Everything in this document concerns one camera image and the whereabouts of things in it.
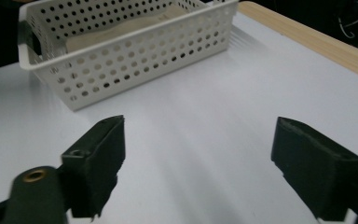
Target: white table surface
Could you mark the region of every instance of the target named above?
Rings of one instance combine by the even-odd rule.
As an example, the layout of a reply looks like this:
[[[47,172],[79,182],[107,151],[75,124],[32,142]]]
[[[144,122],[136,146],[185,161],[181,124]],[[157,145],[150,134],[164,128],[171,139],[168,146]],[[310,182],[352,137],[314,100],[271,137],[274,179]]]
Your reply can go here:
[[[358,154],[358,75],[240,13],[234,24],[227,51],[77,112],[17,63],[0,68],[0,201],[124,115],[127,159],[94,223],[318,223],[270,160],[276,119]]]

